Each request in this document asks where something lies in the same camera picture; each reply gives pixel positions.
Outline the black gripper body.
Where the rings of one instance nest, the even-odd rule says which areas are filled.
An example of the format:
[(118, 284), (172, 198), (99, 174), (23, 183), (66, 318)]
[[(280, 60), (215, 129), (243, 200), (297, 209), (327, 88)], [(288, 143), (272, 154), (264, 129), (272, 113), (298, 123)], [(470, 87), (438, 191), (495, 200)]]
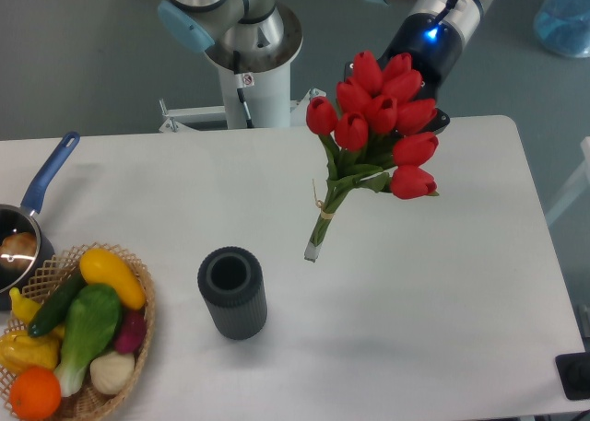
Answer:
[(428, 14), (406, 18), (380, 57), (357, 53), (344, 79), (344, 111), (376, 134), (438, 134), (450, 122), (437, 93), (451, 70), (451, 26)]

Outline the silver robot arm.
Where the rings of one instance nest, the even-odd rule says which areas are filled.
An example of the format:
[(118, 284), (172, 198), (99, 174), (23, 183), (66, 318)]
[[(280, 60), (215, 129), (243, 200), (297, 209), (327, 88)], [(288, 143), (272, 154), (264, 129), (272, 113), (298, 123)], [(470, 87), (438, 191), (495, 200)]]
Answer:
[(163, 0), (162, 25), (182, 46), (218, 71), (218, 107), (164, 109), (163, 128), (223, 121), (230, 129), (288, 127), (301, 122), (304, 101), (290, 95), (291, 64), (304, 41), (353, 64), (345, 41), (377, 44), (379, 65), (408, 53), (422, 74), (421, 98), (433, 98), (494, 0)]

